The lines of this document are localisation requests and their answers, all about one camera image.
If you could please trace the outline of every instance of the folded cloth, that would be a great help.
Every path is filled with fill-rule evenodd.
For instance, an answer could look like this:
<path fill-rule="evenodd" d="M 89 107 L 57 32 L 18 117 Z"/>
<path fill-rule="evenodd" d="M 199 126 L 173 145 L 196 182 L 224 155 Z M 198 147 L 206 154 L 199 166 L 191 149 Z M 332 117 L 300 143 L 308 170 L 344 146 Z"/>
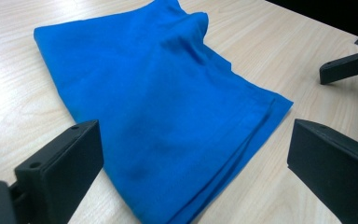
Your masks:
<path fill-rule="evenodd" d="M 292 103 L 203 44 L 205 13 L 176 0 L 39 27 L 34 39 L 76 122 L 98 119 L 104 170 L 143 223 L 191 221 Z"/>

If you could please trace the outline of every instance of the blue towel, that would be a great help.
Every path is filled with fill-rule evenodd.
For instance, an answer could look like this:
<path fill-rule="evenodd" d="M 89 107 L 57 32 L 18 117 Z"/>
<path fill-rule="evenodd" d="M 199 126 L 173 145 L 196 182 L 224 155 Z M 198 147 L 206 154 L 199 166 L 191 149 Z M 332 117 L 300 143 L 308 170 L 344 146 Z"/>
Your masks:
<path fill-rule="evenodd" d="M 231 72 L 207 28 L 205 13 L 156 0 L 34 30 L 74 120 L 100 121 L 104 170 L 143 223 L 191 221 L 292 105 Z"/>

